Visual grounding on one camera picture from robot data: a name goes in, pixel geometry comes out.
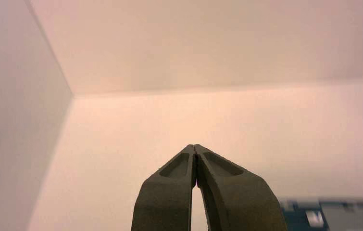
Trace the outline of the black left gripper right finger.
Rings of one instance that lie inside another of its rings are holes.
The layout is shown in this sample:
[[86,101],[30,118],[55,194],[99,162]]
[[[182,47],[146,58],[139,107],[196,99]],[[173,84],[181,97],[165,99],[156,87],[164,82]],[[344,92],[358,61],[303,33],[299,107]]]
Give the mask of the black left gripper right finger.
[[286,231],[277,197],[266,181],[196,144],[197,184],[210,231]]

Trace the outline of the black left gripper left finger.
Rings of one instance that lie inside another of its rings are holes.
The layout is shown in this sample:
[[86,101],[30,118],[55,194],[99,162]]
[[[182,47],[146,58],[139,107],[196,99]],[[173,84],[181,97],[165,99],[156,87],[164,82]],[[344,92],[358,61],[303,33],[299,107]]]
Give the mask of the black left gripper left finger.
[[196,152],[189,144],[147,178],[135,202],[133,231],[189,231]]

